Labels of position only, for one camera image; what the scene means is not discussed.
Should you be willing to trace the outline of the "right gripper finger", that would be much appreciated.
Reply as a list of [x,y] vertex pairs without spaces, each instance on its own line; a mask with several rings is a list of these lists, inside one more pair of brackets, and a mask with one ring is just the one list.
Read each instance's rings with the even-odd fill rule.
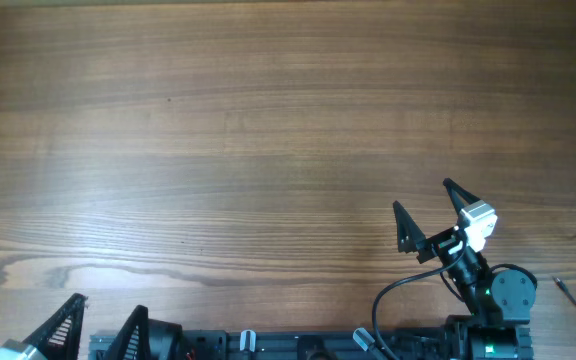
[[399,201],[393,203],[397,227],[397,248],[399,252],[418,252],[424,247],[426,236]]
[[470,209],[473,205],[481,202],[479,197],[464,189],[451,178],[445,178],[443,180],[443,186],[445,187],[452,206],[457,214],[460,214],[463,210]]

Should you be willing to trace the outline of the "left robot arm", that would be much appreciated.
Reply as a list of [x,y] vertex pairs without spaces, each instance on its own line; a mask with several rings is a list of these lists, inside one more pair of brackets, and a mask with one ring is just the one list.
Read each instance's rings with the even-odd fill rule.
[[[51,317],[28,335],[23,343],[46,359],[75,359],[79,355],[87,297],[74,293]],[[95,359],[176,359],[182,326],[154,320],[148,308],[137,305],[106,350],[94,350]]]

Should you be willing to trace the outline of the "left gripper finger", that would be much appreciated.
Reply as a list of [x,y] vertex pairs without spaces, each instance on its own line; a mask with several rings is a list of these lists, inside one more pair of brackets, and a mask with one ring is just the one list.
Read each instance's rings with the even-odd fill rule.
[[47,360],[77,360],[87,297],[74,293],[51,317],[23,340]]
[[148,360],[148,309],[137,305],[104,352],[103,360]]

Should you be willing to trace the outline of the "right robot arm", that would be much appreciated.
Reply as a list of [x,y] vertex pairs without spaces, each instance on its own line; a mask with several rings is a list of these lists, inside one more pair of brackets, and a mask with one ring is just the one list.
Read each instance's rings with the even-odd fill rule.
[[436,328],[395,330],[382,341],[399,359],[532,359],[528,324],[538,281],[514,264],[489,265],[482,251],[498,216],[495,209],[452,179],[443,185],[457,214],[453,227],[428,237],[403,205],[393,203],[397,246],[419,263],[437,259],[438,275],[467,307]]

